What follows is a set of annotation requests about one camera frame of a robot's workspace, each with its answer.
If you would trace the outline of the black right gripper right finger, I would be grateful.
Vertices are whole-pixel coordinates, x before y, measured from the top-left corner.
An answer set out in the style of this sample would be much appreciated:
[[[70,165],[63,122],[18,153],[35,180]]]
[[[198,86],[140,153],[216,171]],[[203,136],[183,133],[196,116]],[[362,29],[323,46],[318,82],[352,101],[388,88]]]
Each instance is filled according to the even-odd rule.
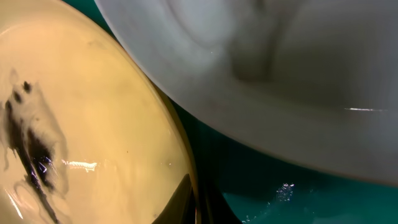
[[[212,181],[200,184],[200,218],[202,224],[242,224]]]

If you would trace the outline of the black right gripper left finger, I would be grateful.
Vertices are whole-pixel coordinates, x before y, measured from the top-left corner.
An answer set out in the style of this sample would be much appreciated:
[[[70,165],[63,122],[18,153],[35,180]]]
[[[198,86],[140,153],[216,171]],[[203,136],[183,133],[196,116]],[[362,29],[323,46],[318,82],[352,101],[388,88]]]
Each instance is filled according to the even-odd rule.
[[[152,224],[195,224],[196,205],[190,176],[186,174]]]

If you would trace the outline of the light blue plate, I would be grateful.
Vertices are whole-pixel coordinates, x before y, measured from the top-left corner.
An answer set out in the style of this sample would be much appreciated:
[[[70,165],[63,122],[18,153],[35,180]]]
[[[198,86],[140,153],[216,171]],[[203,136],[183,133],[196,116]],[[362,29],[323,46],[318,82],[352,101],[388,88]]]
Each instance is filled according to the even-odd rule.
[[[99,0],[201,122],[293,164],[397,185],[397,1]]]

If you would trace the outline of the yellow plate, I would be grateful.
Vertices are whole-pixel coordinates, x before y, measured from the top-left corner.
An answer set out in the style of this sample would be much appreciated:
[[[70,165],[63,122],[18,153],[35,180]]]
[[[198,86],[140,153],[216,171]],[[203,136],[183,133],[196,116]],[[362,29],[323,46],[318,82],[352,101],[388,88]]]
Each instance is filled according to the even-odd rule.
[[[63,1],[1,2],[1,222],[152,223],[188,174],[169,100]]]

